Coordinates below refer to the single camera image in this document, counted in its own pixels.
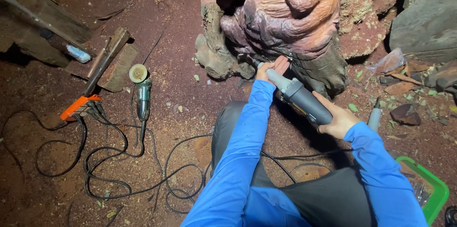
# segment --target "wood carving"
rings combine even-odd
[[[324,95],[348,84],[346,62],[338,55],[340,0],[216,0],[224,11],[220,28],[238,59],[266,61],[285,55],[302,81]],[[214,40],[205,32],[207,43]]]

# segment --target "green plastic container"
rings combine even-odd
[[[395,160],[398,163],[402,162],[411,168],[411,170],[413,170],[420,177],[424,178],[433,187],[433,192],[431,192],[428,202],[422,207],[427,224],[431,226],[449,197],[449,189],[447,185],[431,172],[427,171],[427,169],[415,163],[414,160],[409,157],[399,156]]]

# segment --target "blue cloth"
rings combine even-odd
[[[251,187],[265,140],[275,87],[256,80],[213,177],[181,224],[186,226],[309,227],[280,190]],[[346,134],[360,163],[378,226],[427,226],[411,185],[382,140],[360,122]]]

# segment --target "person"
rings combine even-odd
[[[379,135],[317,92],[313,95],[333,116],[318,131],[351,142],[357,166],[286,187],[271,182],[260,156],[276,89],[266,70],[283,74],[288,66],[282,56],[263,64],[248,102],[230,102],[219,114],[211,148],[212,177],[181,226],[427,226],[411,184]]]

